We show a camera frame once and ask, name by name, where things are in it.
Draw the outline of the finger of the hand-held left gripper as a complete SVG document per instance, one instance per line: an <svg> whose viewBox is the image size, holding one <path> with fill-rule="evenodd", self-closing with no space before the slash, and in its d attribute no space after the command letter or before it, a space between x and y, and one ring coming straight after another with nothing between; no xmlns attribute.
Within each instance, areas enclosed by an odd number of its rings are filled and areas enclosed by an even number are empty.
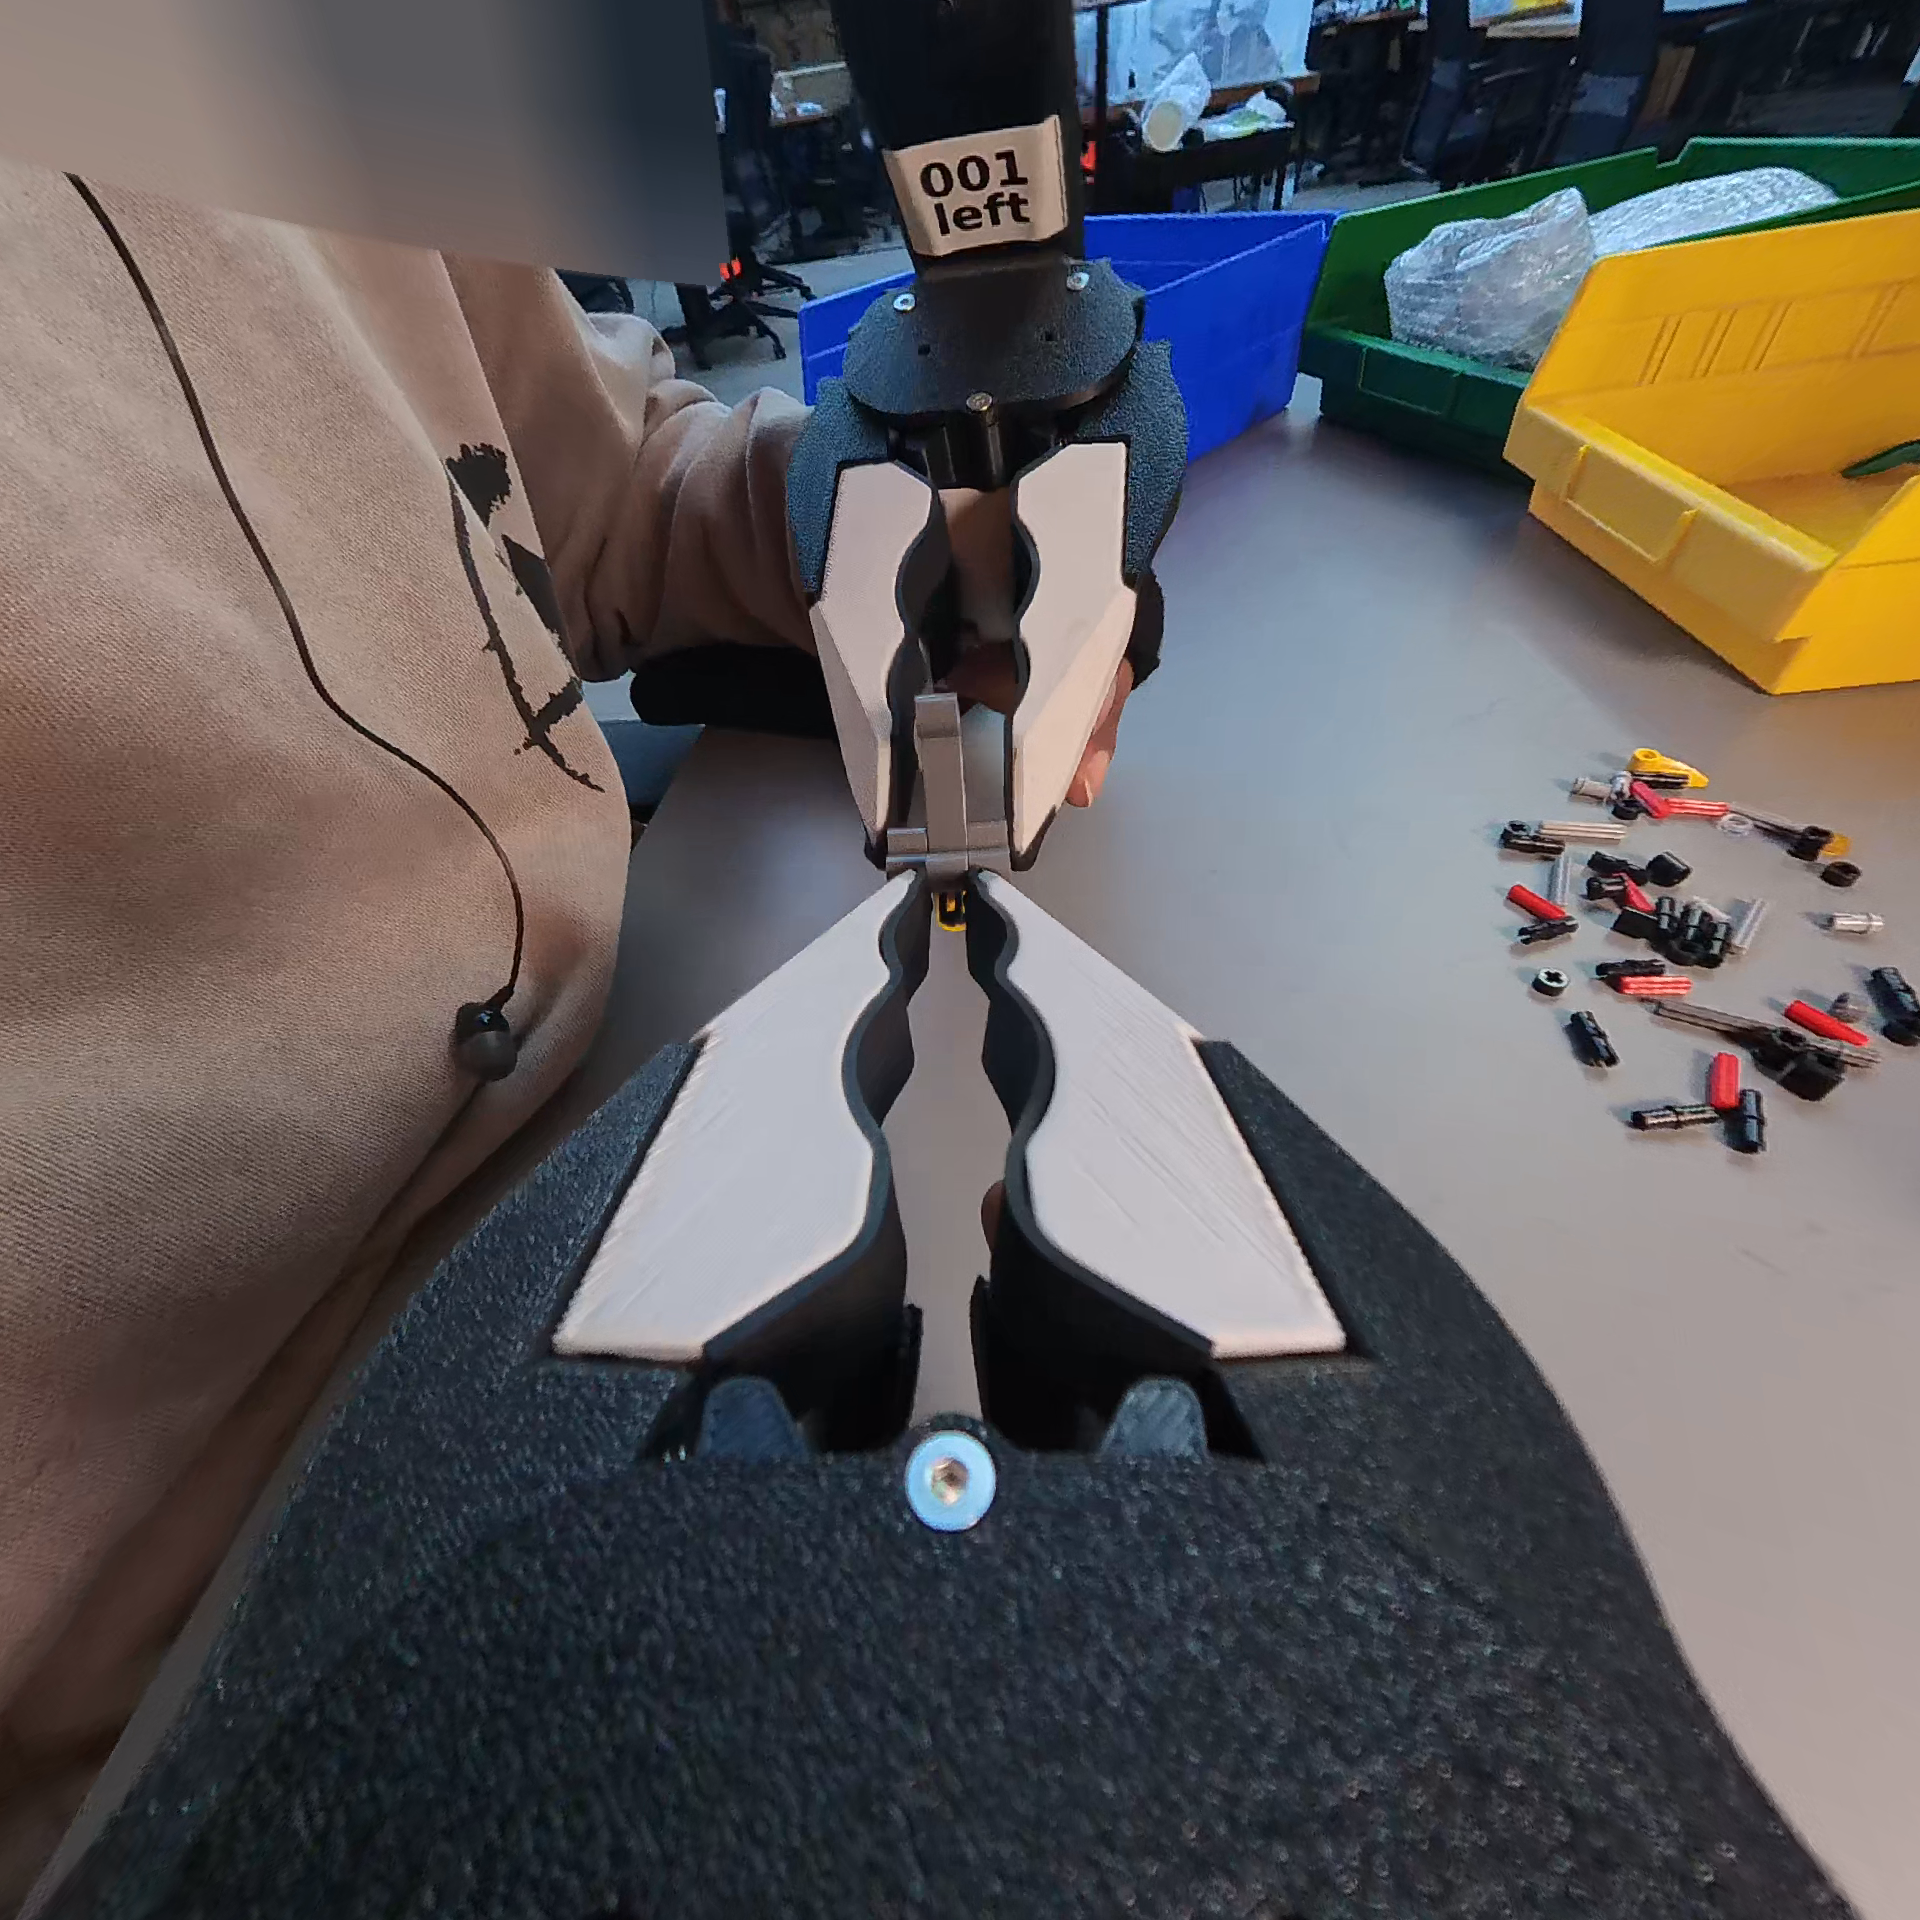
<svg viewBox="0 0 1920 1920"><path fill-rule="evenodd" d="M1069 798L1131 637L1126 583L1126 446L1061 446L1013 484L976 498L981 579L1013 590L1027 560L1017 637L1025 686L1006 719L1010 860L1028 868Z"/></svg>
<svg viewBox="0 0 1920 1920"><path fill-rule="evenodd" d="M826 564L810 621L838 750L874 851L925 820L914 700L931 686L925 599L948 571L939 493L909 466L838 474Z"/></svg>

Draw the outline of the green plastic bin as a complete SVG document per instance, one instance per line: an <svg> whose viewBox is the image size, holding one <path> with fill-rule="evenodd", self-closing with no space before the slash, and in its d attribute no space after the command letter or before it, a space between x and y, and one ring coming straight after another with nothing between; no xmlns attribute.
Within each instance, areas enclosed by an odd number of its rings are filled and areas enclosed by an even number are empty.
<svg viewBox="0 0 1920 1920"><path fill-rule="evenodd" d="M1466 217L1520 212L1574 187L1592 212L1658 190L1735 173L1788 168L1833 190L1828 204L1722 219L1710 236L1798 228L1833 217L1912 211L1918 204L1915 136L1694 136L1679 158L1625 150L1517 178L1409 196L1337 215L1303 334L1301 368L1322 382L1322 414L1440 459L1515 478L1503 459L1525 370L1390 337L1383 274L1431 229Z"/></svg>

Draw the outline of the clear plastic bag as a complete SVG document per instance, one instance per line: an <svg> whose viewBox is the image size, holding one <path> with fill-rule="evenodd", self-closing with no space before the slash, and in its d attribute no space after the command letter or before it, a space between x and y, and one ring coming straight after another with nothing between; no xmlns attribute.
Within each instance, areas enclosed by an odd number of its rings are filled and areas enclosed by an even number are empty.
<svg viewBox="0 0 1920 1920"><path fill-rule="evenodd" d="M1389 261L1390 337L1532 370L1598 260L1833 204L1836 192L1812 173L1758 167L1679 180L1602 211L1569 185L1511 215L1454 219Z"/></svg>

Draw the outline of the person's left hand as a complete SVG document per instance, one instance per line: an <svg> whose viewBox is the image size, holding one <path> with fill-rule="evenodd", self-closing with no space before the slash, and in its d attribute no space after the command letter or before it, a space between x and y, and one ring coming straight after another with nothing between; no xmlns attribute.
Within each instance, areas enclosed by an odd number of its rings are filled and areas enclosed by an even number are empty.
<svg viewBox="0 0 1920 1920"><path fill-rule="evenodd" d="M1116 735L1126 700L1160 665L1164 628L1164 587L1156 571L1145 571L1138 585L1138 604L1131 637L1116 665L1115 683L1111 685L1106 702L1095 717L1077 771L1069 781L1069 804L1087 808L1099 798L1100 789L1106 787L1106 777L1116 751Z"/></svg>

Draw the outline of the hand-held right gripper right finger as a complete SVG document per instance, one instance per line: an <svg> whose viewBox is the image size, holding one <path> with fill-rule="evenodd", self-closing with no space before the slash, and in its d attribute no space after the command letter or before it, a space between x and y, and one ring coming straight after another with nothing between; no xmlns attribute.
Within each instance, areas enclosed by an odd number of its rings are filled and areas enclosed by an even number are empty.
<svg viewBox="0 0 1920 1920"><path fill-rule="evenodd" d="M1205 1037L994 872L974 880L969 964L1010 1125L982 1292L998 1347L1090 1400L1344 1354Z"/></svg>

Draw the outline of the yellow building block assembly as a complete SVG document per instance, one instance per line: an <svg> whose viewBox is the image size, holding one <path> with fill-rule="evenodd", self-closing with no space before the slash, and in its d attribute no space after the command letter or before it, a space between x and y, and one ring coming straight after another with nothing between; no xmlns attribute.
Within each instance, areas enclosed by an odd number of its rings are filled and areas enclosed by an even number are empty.
<svg viewBox="0 0 1920 1920"><path fill-rule="evenodd" d="M971 914L974 875L1010 860L1006 820L976 814L960 699L925 692L914 700L918 787L925 820L890 829L892 872L921 875L942 931L964 931Z"/></svg>

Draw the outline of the black office chair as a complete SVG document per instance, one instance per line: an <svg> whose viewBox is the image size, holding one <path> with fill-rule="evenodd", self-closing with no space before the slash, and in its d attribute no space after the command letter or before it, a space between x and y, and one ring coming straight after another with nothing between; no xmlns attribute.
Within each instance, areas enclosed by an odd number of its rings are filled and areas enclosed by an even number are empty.
<svg viewBox="0 0 1920 1920"><path fill-rule="evenodd" d="M685 351L698 370L714 370L714 346L724 338L761 338L784 359L787 346L773 323L796 324L799 308L780 305L768 294L799 294L803 304L815 298L802 274L768 264L756 253L755 204L737 185L724 185L724 212L729 253L717 269L717 283L678 281L682 323L665 330L665 341Z"/></svg>

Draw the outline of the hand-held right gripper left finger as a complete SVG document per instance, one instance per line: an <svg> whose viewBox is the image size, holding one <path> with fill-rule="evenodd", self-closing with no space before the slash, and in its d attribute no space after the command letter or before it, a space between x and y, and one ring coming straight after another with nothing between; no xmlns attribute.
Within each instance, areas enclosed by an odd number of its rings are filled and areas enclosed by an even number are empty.
<svg viewBox="0 0 1920 1920"><path fill-rule="evenodd" d="M914 1066L931 902L902 872L694 1037L560 1355L773 1378L832 1405L887 1372L905 1253L883 1118Z"/></svg>

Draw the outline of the grey desk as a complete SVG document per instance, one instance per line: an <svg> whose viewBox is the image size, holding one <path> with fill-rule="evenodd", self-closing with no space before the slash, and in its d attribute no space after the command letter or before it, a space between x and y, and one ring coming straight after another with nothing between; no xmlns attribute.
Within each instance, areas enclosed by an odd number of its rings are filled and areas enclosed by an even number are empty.
<svg viewBox="0 0 1920 1920"><path fill-rule="evenodd" d="M1496 846L1667 750L1863 860L1836 893L1756 836L1655 833L1712 897L1769 897L1705 999L1915 977L1915 686L1750 690L1520 492L1318 425L1311 382L1192 466L1160 578L1164 665L1025 887L1452 1249L1750 1766L1860 1913L1915 1915L1915 1051L1771 1090L1762 1155L1633 1133L1700 1048L1627 1008L1621 1066L1580 1068Z"/></svg>

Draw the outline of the yellow plastic bin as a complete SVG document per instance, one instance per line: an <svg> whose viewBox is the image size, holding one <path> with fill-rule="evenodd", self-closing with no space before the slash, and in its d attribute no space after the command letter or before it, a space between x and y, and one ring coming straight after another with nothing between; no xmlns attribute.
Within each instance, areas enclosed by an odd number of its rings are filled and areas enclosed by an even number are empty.
<svg viewBox="0 0 1920 1920"><path fill-rule="evenodd" d="M1918 676L1918 212L1599 260L1505 457L1530 512L1765 692Z"/></svg>

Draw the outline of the blue plastic bin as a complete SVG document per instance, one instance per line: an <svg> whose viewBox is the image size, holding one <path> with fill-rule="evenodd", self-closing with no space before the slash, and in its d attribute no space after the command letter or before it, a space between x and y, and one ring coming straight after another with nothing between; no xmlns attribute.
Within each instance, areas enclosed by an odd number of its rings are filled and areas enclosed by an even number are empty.
<svg viewBox="0 0 1920 1920"><path fill-rule="evenodd" d="M918 260L838 341L792 455L796 537L819 594L838 474L909 466L941 497L1006 490L1061 446L1126 446L1126 553L1138 585L1194 452L1285 411L1331 217L1099 215L1120 253L1079 253L1082 228Z"/></svg>

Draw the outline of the pile of black red pieces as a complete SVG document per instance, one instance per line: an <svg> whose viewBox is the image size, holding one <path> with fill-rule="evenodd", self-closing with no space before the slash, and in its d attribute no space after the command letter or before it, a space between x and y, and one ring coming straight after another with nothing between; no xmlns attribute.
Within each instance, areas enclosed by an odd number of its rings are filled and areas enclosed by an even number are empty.
<svg viewBox="0 0 1920 1920"><path fill-rule="evenodd" d="M1852 836L1792 813L1729 800L1710 772L1661 750L1574 777L1559 816L1510 816L1492 844L1515 868L1503 902L1517 914L1510 941L1532 954L1537 999L1574 995L1559 1022L1589 1074L1625 1066L1621 1018L1605 1002L1636 1004L1694 1046L1694 1090L1631 1104L1645 1136L1712 1133L1729 1150L1769 1146L1769 1095L1820 1104L1865 1082L1891 1048L1915 1053L1915 969L1849 965L1833 991L1762 991L1750 1012L1714 997L1741 987L1769 926L1768 896L1714 896L1707 851L1679 851L1675 829L1756 838L1798 872L1840 893L1865 872Z"/></svg>

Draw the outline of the person's left forearm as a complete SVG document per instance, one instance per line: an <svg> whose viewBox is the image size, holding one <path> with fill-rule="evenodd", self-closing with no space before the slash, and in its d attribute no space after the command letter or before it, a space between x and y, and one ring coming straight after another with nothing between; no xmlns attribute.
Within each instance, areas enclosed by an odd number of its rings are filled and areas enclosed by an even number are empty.
<svg viewBox="0 0 1920 1920"><path fill-rule="evenodd" d="M787 469L802 402L723 404L659 330L550 269L447 257L586 680L707 643L812 654Z"/></svg>

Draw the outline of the person's torso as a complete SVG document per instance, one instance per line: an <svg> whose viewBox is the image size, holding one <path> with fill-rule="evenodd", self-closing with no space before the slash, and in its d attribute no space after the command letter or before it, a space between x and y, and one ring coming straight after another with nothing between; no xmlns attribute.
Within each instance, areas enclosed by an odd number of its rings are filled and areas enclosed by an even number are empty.
<svg viewBox="0 0 1920 1920"><path fill-rule="evenodd" d="M4 165L4 1915L418 1221L601 1016L626 804L447 257Z"/></svg>

